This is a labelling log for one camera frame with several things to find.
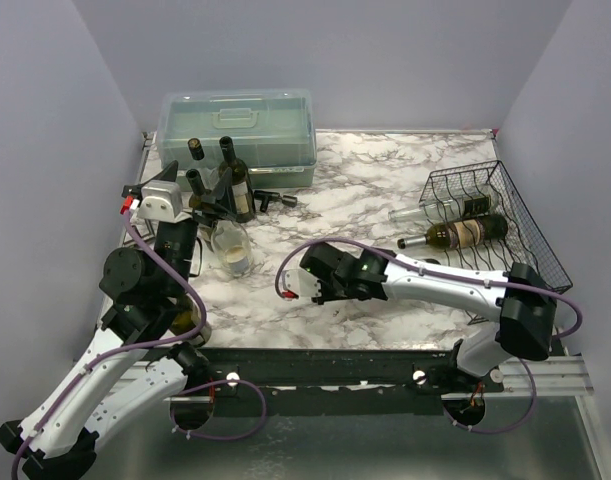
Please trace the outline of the dark wine bottle maroon label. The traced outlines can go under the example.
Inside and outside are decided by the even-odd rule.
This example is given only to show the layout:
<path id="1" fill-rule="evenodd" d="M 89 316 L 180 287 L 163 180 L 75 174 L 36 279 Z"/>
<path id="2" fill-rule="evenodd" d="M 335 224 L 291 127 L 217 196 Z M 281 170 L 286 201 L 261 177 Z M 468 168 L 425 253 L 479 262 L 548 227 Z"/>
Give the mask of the dark wine bottle maroon label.
<path id="1" fill-rule="evenodd" d="M 465 220 L 432 225 L 424 234 L 397 240 L 399 249 L 429 246 L 438 250 L 474 247 L 490 240 L 503 240 L 509 224 L 500 214 L 489 214 Z"/>

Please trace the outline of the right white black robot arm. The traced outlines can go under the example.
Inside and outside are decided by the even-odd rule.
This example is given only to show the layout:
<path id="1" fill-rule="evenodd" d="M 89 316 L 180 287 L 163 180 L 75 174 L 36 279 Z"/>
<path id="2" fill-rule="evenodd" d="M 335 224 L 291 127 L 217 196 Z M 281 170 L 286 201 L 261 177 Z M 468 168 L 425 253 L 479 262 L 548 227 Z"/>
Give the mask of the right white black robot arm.
<path id="1" fill-rule="evenodd" d="M 445 379 L 465 392 L 505 360 L 544 361 L 552 343 L 556 300 L 529 265 L 476 271 L 426 263 L 383 249 L 355 257 L 328 243 L 310 246 L 299 267 L 320 284 L 319 304 L 335 300 L 418 300 L 464 310 L 488 321 L 459 340 Z"/>

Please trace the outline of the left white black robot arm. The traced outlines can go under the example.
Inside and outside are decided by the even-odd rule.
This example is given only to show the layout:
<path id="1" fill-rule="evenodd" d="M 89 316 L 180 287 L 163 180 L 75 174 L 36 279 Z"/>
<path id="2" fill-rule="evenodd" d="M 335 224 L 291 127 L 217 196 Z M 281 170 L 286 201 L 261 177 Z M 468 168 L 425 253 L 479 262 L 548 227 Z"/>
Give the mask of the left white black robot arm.
<path id="1" fill-rule="evenodd" d="M 184 211 L 172 162 L 123 189 L 121 214 L 157 222 L 148 245 L 133 226 L 133 247 L 113 250 L 99 287 L 111 300 L 75 366 L 32 414 L 0 426 L 15 458 L 12 477 L 79 479 L 101 447 L 145 409 L 180 392 L 199 393 L 213 368 L 199 352 L 211 334 L 188 278 L 198 232 Z"/>

